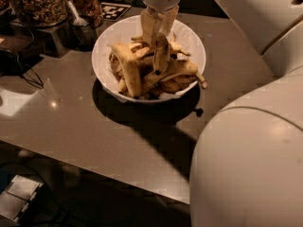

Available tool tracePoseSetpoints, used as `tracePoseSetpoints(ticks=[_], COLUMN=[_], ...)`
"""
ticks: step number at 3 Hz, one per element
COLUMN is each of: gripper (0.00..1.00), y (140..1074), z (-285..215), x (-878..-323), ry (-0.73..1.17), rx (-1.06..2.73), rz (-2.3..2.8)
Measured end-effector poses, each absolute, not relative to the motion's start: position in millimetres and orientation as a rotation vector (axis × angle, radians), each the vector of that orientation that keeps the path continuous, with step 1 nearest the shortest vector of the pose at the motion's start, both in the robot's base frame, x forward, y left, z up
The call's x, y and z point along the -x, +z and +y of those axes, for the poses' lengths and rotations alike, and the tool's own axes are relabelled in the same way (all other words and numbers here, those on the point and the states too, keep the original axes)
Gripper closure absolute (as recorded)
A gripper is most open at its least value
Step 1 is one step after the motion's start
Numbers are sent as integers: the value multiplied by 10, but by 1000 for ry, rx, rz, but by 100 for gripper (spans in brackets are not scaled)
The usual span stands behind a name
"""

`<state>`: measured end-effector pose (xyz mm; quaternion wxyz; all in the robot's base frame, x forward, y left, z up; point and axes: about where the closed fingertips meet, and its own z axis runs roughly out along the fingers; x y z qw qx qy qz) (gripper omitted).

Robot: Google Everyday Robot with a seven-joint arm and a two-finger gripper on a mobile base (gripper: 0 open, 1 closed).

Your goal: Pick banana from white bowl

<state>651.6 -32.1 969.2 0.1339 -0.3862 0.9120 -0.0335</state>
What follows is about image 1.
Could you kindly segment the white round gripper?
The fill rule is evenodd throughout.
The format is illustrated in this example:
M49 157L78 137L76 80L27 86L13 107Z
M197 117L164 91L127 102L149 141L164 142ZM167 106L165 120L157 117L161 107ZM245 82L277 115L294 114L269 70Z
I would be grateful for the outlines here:
M177 5L180 1L181 0L142 0L147 8L153 9L156 12L165 11L162 14L162 20L158 13L151 13L148 9L141 11L140 20L142 39L144 42L155 46L159 30L164 35L169 35L173 22L179 11L179 6Z

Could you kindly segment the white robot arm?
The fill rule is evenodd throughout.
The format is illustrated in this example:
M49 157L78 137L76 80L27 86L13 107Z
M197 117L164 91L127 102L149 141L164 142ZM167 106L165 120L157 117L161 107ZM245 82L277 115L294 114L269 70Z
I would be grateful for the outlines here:
M205 126L192 156L192 227L303 227L302 0L215 0L276 76Z

